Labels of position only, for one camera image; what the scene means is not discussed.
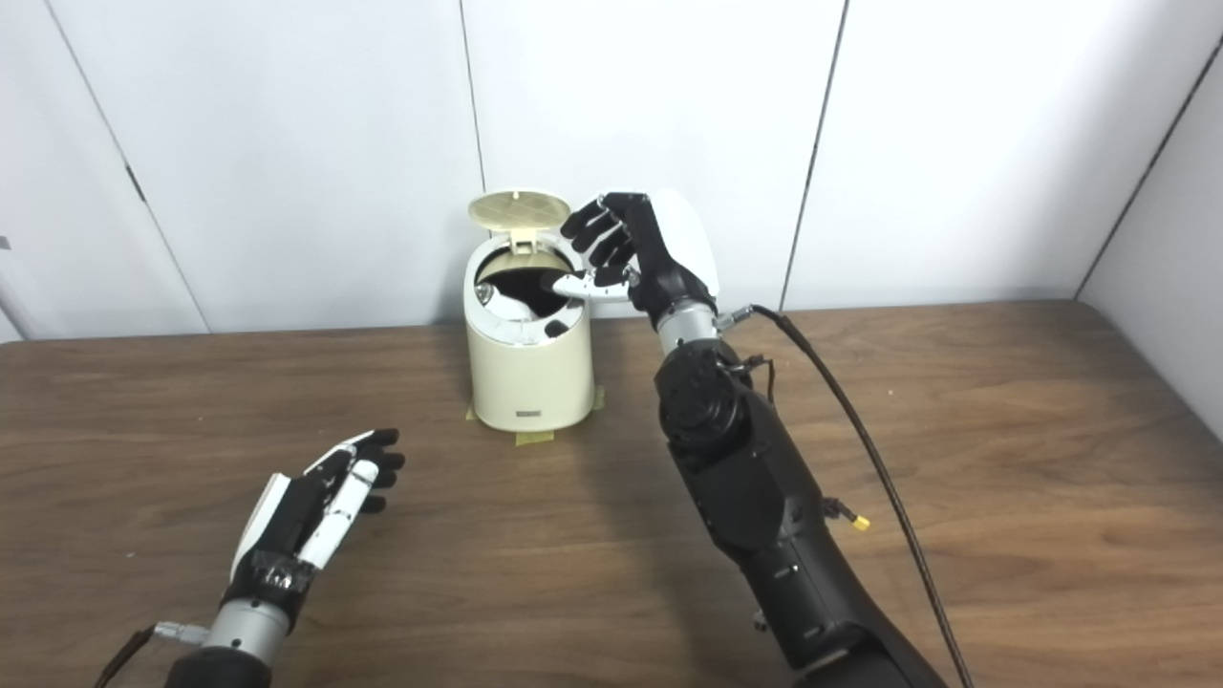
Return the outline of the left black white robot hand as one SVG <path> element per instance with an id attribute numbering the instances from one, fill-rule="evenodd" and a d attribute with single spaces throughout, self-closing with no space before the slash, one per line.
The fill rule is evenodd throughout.
<path id="1" fill-rule="evenodd" d="M 220 601 L 270 604 L 294 628 L 311 584 L 362 514 L 386 508 L 406 466 L 397 428 L 345 439 L 297 477 L 272 474 L 245 525 Z"/>

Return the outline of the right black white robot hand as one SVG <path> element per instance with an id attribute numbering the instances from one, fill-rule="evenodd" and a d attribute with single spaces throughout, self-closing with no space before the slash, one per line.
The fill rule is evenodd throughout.
<path id="1" fill-rule="evenodd" d="M 684 302 L 717 307 L 715 255 L 698 214 L 675 189 L 603 193 L 569 214 L 560 232 L 586 266 L 545 270 L 539 280 L 545 291 L 630 302 L 654 325 Z"/>

